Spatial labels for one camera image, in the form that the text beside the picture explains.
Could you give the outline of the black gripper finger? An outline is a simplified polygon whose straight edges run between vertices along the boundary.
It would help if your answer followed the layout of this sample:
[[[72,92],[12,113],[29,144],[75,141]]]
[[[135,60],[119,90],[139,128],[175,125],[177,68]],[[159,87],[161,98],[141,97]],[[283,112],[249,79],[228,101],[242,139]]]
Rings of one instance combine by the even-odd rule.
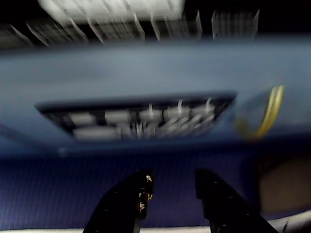
[[[107,191],[99,201],[84,233],[139,233],[153,198],[153,173],[135,171]]]
[[[212,233],[276,233],[234,188],[216,173],[198,169],[195,173],[196,196]]]

